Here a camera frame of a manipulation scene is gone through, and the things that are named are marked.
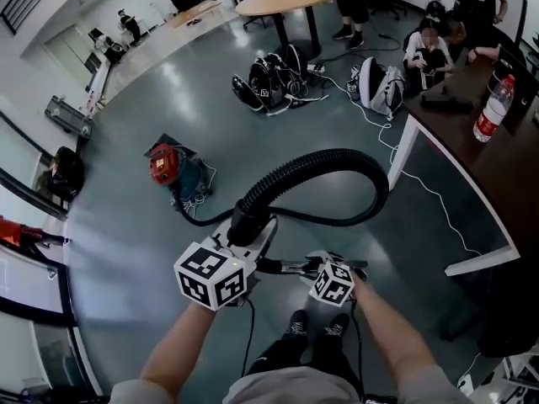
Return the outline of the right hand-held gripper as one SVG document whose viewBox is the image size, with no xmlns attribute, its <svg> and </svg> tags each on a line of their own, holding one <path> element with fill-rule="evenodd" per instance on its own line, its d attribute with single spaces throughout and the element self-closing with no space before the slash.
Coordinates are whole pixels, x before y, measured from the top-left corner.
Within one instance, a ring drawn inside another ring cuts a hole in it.
<svg viewBox="0 0 539 404">
<path fill-rule="evenodd" d="M 347 260 L 335 252 L 317 250 L 306 255 L 301 267 L 301 281 L 309 287 L 308 294 L 315 300 L 341 307 L 355 287 L 350 272 L 365 270 L 366 260 Z"/>
</svg>

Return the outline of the silver vacuum wand tube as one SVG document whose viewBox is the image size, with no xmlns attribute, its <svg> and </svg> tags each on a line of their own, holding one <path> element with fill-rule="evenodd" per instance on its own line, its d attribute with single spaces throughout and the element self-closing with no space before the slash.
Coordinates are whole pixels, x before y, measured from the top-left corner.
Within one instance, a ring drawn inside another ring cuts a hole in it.
<svg viewBox="0 0 539 404">
<path fill-rule="evenodd" d="M 256 263 L 256 270 L 264 274 L 299 274 L 314 275 L 319 273 L 325 263 L 335 263 L 338 266 L 349 266 L 351 268 L 366 268 L 369 263 L 365 260 L 343 260 L 343 259 L 311 259 L 306 262 L 282 262 L 280 260 L 261 258 Z"/>
</svg>

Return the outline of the person's right forearm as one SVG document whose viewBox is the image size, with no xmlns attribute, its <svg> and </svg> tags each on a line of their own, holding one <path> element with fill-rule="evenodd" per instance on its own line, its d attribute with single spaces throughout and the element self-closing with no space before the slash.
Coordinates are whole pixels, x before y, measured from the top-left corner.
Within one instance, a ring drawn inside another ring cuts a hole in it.
<svg viewBox="0 0 539 404">
<path fill-rule="evenodd" d="M 354 293 L 397 388 L 436 362 L 419 332 L 353 272 Z"/>
</svg>

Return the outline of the person's left forearm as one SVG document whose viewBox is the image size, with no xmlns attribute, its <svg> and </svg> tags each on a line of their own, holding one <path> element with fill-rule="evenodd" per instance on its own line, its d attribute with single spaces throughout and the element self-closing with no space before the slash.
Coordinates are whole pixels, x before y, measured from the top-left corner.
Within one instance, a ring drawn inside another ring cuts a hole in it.
<svg viewBox="0 0 539 404">
<path fill-rule="evenodd" d="M 216 313 L 191 302 L 153 349 L 141 378 L 177 398 L 193 372 Z"/>
</svg>

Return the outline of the red-topped canister vacuum cleaner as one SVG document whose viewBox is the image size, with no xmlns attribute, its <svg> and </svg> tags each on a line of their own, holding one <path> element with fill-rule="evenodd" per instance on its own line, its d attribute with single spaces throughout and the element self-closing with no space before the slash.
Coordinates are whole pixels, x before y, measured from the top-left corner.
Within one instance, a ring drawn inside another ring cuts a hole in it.
<svg viewBox="0 0 539 404">
<path fill-rule="evenodd" d="M 148 159 L 152 180 L 168 189 L 172 195 L 170 203 L 177 211 L 195 211 L 212 195 L 211 185 L 216 169 L 206 164 L 198 154 L 187 157 L 182 150 L 161 144 Z"/>
</svg>

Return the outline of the person's black shoe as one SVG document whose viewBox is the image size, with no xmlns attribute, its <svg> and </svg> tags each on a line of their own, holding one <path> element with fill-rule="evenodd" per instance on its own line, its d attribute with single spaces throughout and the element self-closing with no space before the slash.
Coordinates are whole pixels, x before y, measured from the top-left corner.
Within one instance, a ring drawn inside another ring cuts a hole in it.
<svg viewBox="0 0 539 404">
<path fill-rule="evenodd" d="M 334 317 L 329 325 L 324 328 L 324 337 L 343 338 L 350 325 L 350 316 L 346 313 L 339 313 Z"/>
<path fill-rule="evenodd" d="M 295 311 L 289 320 L 286 335 L 305 337 L 307 335 L 308 314 L 304 310 Z"/>
</svg>

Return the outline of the person's leg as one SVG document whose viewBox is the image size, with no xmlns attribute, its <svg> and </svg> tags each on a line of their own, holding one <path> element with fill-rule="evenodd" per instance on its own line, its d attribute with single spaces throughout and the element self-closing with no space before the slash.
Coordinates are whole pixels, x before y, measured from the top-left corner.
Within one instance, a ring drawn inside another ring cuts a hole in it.
<svg viewBox="0 0 539 404">
<path fill-rule="evenodd" d="M 363 385 L 343 353 L 342 337 L 319 335 L 312 346 L 312 360 L 308 366 L 346 380 L 354 387 L 359 397 L 363 396 Z"/>
<path fill-rule="evenodd" d="M 246 375 L 301 366 L 307 347 L 306 335 L 285 334 L 253 361 Z"/>
</svg>

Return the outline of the person's left leg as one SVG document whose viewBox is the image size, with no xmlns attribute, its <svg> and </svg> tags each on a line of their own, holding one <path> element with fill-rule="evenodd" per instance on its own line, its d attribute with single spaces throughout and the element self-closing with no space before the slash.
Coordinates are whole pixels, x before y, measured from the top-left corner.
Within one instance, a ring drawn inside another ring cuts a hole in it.
<svg viewBox="0 0 539 404">
<path fill-rule="evenodd" d="M 285 334 L 253 361 L 246 375 L 301 366 L 307 347 L 306 335 Z"/>
</svg>

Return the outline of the black backpack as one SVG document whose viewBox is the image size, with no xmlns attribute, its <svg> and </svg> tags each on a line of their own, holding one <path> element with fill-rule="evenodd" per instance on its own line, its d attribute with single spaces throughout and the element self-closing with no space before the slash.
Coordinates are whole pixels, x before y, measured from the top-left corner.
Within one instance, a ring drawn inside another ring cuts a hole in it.
<svg viewBox="0 0 539 404">
<path fill-rule="evenodd" d="M 250 68 L 248 85 L 260 97 L 266 111 L 281 104 L 286 95 L 305 98 L 308 94 L 307 80 L 301 80 L 286 65 L 286 53 L 284 57 L 276 53 L 257 57 Z"/>
</svg>

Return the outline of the white grey backpack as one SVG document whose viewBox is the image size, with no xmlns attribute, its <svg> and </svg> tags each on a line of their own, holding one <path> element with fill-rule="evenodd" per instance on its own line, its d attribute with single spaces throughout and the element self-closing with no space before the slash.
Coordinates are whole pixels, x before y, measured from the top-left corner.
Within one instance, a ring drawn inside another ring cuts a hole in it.
<svg viewBox="0 0 539 404">
<path fill-rule="evenodd" d="M 400 69 L 395 66 L 388 67 L 370 101 L 371 109 L 384 115 L 387 121 L 392 121 L 403 104 L 403 96 L 407 88 L 408 84 Z"/>
</svg>

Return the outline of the dark table with white legs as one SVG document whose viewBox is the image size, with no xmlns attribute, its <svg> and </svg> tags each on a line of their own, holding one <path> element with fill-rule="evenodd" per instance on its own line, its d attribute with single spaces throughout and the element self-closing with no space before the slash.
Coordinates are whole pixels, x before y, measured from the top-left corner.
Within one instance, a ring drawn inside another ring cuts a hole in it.
<svg viewBox="0 0 539 404">
<path fill-rule="evenodd" d="M 449 114 L 425 108 L 419 97 L 406 104 L 408 118 L 387 178 L 395 186 L 418 133 L 432 141 L 487 207 L 504 234 L 506 246 L 454 263 L 448 276 L 467 274 L 518 260 L 539 261 L 539 127 L 533 110 L 512 112 L 490 141 L 478 141 L 472 128 L 483 109 L 483 100 L 494 64 L 486 57 L 435 86 L 474 104 L 469 114 Z"/>
</svg>

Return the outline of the grey platform trolley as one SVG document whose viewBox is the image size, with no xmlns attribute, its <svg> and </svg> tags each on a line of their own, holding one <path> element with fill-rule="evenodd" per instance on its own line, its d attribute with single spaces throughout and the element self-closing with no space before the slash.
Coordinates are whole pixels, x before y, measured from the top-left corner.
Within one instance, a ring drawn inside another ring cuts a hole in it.
<svg viewBox="0 0 539 404">
<path fill-rule="evenodd" d="M 45 108 L 45 116 L 59 125 L 66 133 L 89 140 L 93 131 L 93 120 L 74 109 L 64 99 L 51 97 Z"/>
</svg>

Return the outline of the clear bottle with red label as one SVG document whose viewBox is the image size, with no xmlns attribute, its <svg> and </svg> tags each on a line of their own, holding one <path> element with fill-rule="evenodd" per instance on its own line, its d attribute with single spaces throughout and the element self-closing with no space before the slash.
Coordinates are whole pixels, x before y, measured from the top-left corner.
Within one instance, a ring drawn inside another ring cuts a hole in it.
<svg viewBox="0 0 539 404">
<path fill-rule="evenodd" d="M 473 126 L 478 141 L 488 142 L 508 114 L 515 97 L 515 77 L 504 77 L 492 90 L 488 101 Z"/>
</svg>

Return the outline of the low wooden bench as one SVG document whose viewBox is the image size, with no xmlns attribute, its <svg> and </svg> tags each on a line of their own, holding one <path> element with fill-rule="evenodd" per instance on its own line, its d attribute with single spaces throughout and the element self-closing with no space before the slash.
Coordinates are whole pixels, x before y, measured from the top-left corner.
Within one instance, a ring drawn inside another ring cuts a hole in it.
<svg viewBox="0 0 539 404">
<path fill-rule="evenodd" d="M 199 19 L 203 14 L 210 12 L 211 10 L 218 8 L 221 5 L 218 1 L 211 0 L 200 3 L 182 13 L 174 15 L 168 23 L 178 28 L 184 24 L 192 23 L 195 19 Z"/>
</svg>

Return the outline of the round wooden table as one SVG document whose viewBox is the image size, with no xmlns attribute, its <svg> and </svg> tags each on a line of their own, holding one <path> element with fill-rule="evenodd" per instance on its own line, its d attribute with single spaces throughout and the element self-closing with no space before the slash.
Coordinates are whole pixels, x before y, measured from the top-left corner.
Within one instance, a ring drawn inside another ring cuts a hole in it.
<svg viewBox="0 0 539 404">
<path fill-rule="evenodd" d="M 275 50 L 282 54 L 289 44 L 299 47 L 310 61 L 321 53 L 318 30 L 312 7 L 329 0 L 243 0 L 236 6 L 239 15 L 246 17 L 271 16 L 279 37 L 280 46 Z M 310 40 L 290 41 L 284 25 L 283 14 L 296 9 L 303 9 L 307 17 Z"/>
</svg>

